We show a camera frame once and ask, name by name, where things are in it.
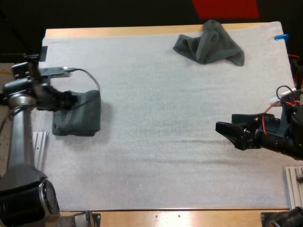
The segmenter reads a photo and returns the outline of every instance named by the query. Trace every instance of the blue clip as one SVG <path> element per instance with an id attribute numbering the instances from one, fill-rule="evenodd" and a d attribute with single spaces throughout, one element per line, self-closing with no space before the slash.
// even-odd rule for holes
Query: blue clip
<path id="1" fill-rule="evenodd" d="M 287 41 L 289 39 L 289 34 L 283 34 L 283 35 L 277 35 L 277 36 L 275 36 L 275 40 L 280 40 L 280 39 L 284 39 L 285 42 L 287 43 Z"/>

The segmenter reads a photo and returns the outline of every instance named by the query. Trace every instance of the folded cloth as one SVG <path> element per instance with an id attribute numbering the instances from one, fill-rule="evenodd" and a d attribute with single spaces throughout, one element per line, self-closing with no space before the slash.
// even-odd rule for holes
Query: folded cloth
<path id="1" fill-rule="evenodd" d="M 235 65 L 243 66 L 245 60 L 244 51 L 215 20 L 208 20 L 203 24 L 201 37 L 180 35 L 173 49 L 200 64 L 226 59 Z"/>
<path id="2" fill-rule="evenodd" d="M 77 103 L 71 110 L 53 113 L 53 134 L 56 136 L 94 136 L 100 130 L 101 95 L 97 90 L 72 92 Z"/>

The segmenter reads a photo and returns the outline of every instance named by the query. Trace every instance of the screw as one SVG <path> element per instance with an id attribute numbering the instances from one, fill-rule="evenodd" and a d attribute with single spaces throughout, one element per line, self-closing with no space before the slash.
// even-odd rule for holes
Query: screw
<path id="1" fill-rule="evenodd" d="M 247 129 L 244 129 L 243 131 L 244 131 L 244 133 L 246 133 L 246 134 L 249 134 L 249 133 L 250 133 L 250 131 L 247 130 Z"/>

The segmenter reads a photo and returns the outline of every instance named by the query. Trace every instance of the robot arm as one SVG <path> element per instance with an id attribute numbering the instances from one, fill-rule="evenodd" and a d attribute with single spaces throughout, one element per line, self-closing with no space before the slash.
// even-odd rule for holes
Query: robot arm
<path id="1" fill-rule="evenodd" d="M 268 113 L 233 114 L 232 122 L 217 122 L 216 131 L 240 150 L 266 148 L 303 160 L 303 106 L 299 104 L 301 91 L 279 97 L 281 119 Z"/>
<path id="2" fill-rule="evenodd" d="M 60 210 L 53 185 L 34 167 L 30 113 L 34 107 L 68 110 L 77 99 L 50 86 L 34 63 L 15 65 L 13 72 L 15 80 L 4 86 L 2 95 L 13 126 L 8 168 L 0 180 L 0 217 L 6 226 L 42 226 L 47 219 L 59 217 Z"/>

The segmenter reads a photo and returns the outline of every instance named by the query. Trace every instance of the wooden table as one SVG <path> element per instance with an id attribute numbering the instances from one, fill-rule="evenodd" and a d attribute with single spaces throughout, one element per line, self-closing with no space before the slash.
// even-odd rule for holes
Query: wooden table
<path id="1" fill-rule="evenodd" d="M 226 30 L 250 28 L 264 23 L 225 24 Z M 46 37 L 94 37 L 159 35 L 199 32 L 201 25 L 48 29 Z M 101 211 L 102 227 L 261 227 L 261 212 L 287 208 L 178 209 L 150 211 Z"/>

